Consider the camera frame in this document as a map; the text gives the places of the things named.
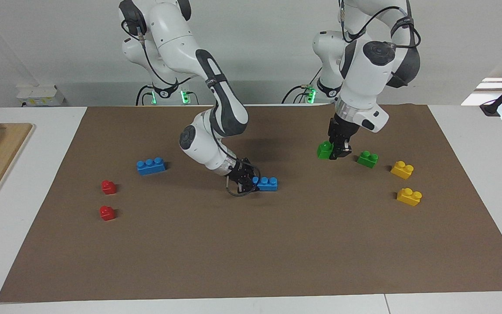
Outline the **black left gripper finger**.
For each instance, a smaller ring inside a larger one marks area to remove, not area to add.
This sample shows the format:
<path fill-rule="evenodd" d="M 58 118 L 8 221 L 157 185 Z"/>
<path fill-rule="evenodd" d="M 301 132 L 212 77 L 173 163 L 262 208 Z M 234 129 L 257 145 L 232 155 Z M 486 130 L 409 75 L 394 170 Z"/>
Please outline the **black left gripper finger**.
<path fill-rule="evenodd" d="M 332 151 L 329 153 L 330 160 L 337 160 L 346 157 L 352 153 L 352 147 L 349 143 L 350 140 L 334 141 L 332 144 Z"/>

